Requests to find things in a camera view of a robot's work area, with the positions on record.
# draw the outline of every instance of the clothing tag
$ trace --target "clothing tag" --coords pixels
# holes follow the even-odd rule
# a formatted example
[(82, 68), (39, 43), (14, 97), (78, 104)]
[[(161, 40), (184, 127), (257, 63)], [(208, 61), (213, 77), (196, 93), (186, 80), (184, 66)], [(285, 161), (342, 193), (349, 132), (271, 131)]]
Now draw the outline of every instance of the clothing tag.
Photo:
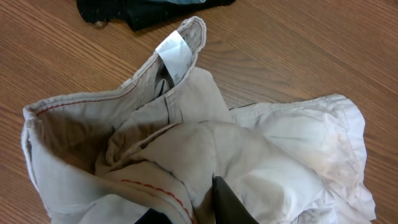
[(157, 46), (156, 52), (162, 58), (174, 85), (177, 85), (191, 65), (191, 49), (175, 30)]

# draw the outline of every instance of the seam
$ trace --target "seam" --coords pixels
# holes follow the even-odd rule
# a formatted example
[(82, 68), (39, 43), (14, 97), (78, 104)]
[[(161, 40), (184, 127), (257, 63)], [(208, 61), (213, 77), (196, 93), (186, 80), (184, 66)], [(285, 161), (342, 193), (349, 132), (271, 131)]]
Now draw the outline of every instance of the seam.
[(270, 109), (269, 106), (265, 107), (265, 105), (261, 105), (262, 107), (258, 108), (256, 110), (252, 109), (252, 111), (250, 111), (250, 112), (246, 112), (245, 111), (242, 114), (234, 115), (234, 119), (235, 119), (235, 121), (242, 121), (244, 119), (253, 119), (253, 118), (256, 118), (256, 117), (258, 117), (258, 116), (260, 116), (260, 115), (262, 115), (262, 114), (264, 114), (266, 112), (273, 112), (273, 111), (277, 111), (277, 110), (286, 110), (286, 109), (294, 109), (294, 108), (298, 108), (298, 107), (302, 107), (302, 106), (310, 106), (310, 105), (319, 104), (321, 102), (328, 101), (328, 100), (329, 100), (328, 98), (325, 98), (324, 100), (314, 101), (314, 102), (309, 101), (307, 103), (306, 103), (306, 101), (295, 102), (295, 103), (278, 103), (278, 105), (282, 105), (282, 106), (278, 107), (278, 105), (275, 105), (271, 109)]
[[(345, 118), (345, 120), (346, 120), (346, 124), (347, 124), (347, 127), (348, 127), (347, 132), (346, 132), (346, 136), (347, 136), (347, 138), (348, 138), (349, 148), (351, 149), (351, 152), (353, 153), (353, 156), (354, 156), (354, 159), (355, 159), (355, 163), (356, 163), (356, 166), (357, 166), (357, 170), (360, 170), (360, 167), (361, 167), (361, 166), (359, 165), (358, 159), (356, 158), (356, 155), (355, 155), (353, 146), (352, 146), (352, 144), (351, 144), (351, 139), (348, 137), (348, 133), (349, 133), (349, 130), (350, 130), (350, 126), (349, 126), (349, 122), (348, 122), (347, 115), (346, 115), (345, 111), (341, 108), (341, 106), (340, 106), (336, 101), (330, 99), (328, 96), (326, 96), (326, 98), (327, 98), (329, 101), (331, 101), (332, 103), (334, 103), (334, 104), (340, 109), (340, 111), (341, 111), (341, 112), (343, 113), (343, 115), (344, 115), (344, 118)], [(362, 188), (360, 187), (360, 188), (359, 188), (359, 200), (361, 200), (361, 199), (360, 199), (361, 197), (362, 197)]]
[[(183, 32), (183, 31), (189, 29), (189, 28), (193, 25), (193, 23), (190, 24), (190, 26), (186, 27), (184, 30), (181, 30), (181, 32)], [(200, 32), (200, 44), (199, 44), (199, 46), (201, 46), (202, 43), (203, 43), (203, 34), (202, 34), (202, 31), (201, 31), (201, 32)], [(146, 73), (146, 71), (148, 71), (148, 69), (150, 69), (154, 64), (155, 64), (155, 61), (154, 61), (147, 69), (145, 69), (145, 71), (143, 71), (142, 73)], [(144, 75), (142, 75), (141, 77), (138, 78), (138, 80), (137, 80), (137, 82), (136, 82), (136, 85), (135, 85), (134, 87), (132, 87), (127, 93), (125, 93), (125, 94), (123, 94), (123, 95), (121, 95), (121, 96), (119, 96), (119, 97), (117, 97), (117, 98), (110, 98), (110, 99), (104, 99), (104, 100), (85, 100), (85, 101), (78, 101), (78, 102), (73, 102), (73, 103), (63, 103), (63, 104), (61, 104), (61, 105), (55, 105), (55, 106), (51, 106), (51, 107), (49, 107), (49, 108), (47, 108), (47, 109), (44, 109), (44, 110), (42, 110), (42, 111), (36, 113), (36, 116), (38, 116), (38, 115), (40, 115), (40, 114), (43, 114), (43, 113), (47, 112), (48, 110), (51, 110), (51, 109), (54, 109), (54, 108), (58, 108), (58, 107), (61, 107), (61, 106), (70, 106), (70, 105), (75, 105), (75, 104), (79, 104), (79, 103), (95, 103), (95, 102), (102, 102), (102, 101), (110, 101), (110, 100), (117, 100), (117, 99), (120, 99), (120, 98), (126, 96), (127, 94), (129, 94), (130, 92), (132, 92), (132, 90), (137, 86), (138, 81), (139, 81), (143, 76), (144, 76)]]
[(132, 181), (132, 180), (127, 180), (127, 179), (123, 179), (123, 180), (120, 180), (120, 181), (121, 181), (121, 182), (129, 182), (129, 183), (132, 183), (132, 184), (138, 184), (138, 185), (141, 185), (141, 186), (144, 186), (144, 187), (148, 187), (148, 188), (151, 188), (151, 189), (154, 189), (154, 190), (163, 192), (163, 193), (165, 193), (165, 194), (167, 194), (167, 195), (173, 197), (173, 198), (181, 205), (181, 207), (184, 209), (184, 211), (187, 213), (189, 219), (190, 219), (191, 222), (193, 223), (193, 218), (191, 218), (191, 216), (189, 215), (188, 209), (186, 209), (186, 208), (184, 207), (182, 201), (181, 201), (180, 199), (178, 199), (172, 192), (165, 191), (165, 190), (162, 189), (162, 188), (154, 187), (154, 186), (152, 186), (151, 184), (143, 184), (143, 183), (138, 182), (138, 181)]

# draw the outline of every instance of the dark object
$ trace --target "dark object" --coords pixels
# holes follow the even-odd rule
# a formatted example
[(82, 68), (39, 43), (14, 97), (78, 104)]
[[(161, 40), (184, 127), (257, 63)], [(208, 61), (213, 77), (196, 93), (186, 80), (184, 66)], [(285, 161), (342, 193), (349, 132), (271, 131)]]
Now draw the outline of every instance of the dark object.
[(77, 0), (77, 8), (86, 22), (103, 27), (111, 19), (126, 21), (132, 30), (139, 30), (216, 6), (227, 6), (235, 0), (207, 0), (199, 4), (174, 4), (150, 0)]
[(136, 224), (148, 223), (172, 224), (172, 222), (169, 220), (169, 218), (167, 218), (165, 214), (156, 212), (151, 208), (136, 222)]
[(217, 224), (258, 224), (222, 177), (213, 179), (213, 206)]

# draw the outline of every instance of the white fabric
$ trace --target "white fabric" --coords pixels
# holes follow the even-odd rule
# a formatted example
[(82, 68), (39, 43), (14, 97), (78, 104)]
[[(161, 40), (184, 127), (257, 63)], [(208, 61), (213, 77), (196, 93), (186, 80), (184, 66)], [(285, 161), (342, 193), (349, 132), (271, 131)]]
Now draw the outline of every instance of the white fabric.
[(174, 223), (214, 223), (222, 176), (259, 223), (369, 223), (364, 119), (341, 95), (228, 111), (195, 68), (206, 27), (177, 29), (192, 49), (183, 80), (157, 97), (155, 53), (120, 89), (24, 108), (32, 183), (52, 223), (134, 223), (148, 208)]

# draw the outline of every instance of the wood grain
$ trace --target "wood grain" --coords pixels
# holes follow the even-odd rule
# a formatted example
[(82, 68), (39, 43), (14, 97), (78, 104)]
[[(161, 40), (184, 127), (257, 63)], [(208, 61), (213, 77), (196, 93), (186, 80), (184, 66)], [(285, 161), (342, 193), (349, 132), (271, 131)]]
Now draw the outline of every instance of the wood grain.
[[(357, 104), (374, 223), (397, 223), (398, 2), (237, 0), (196, 15), (208, 26), (197, 65), (229, 107), (332, 93)], [(49, 223), (21, 152), (22, 108), (117, 88), (182, 19), (136, 33), (121, 22), (97, 30), (75, 0), (0, 1), (0, 223)]]

